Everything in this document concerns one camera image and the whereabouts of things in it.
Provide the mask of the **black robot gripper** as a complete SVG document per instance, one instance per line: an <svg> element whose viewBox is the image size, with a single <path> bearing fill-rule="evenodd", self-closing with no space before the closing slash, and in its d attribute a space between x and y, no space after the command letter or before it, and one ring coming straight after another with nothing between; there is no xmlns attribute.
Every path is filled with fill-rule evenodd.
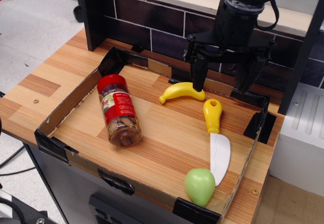
<svg viewBox="0 0 324 224"><path fill-rule="evenodd" d="M275 19L279 10L275 0L220 0L214 26L211 30L189 34L184 59L190 62L191 79L195 91L203 89L207 76L207 61L241 63L235 76L235 86L240 94L247 92L270 60L273 40L259 38L254 28L269 31L276 24L261 26L258 16L270 2Z"/></svg>

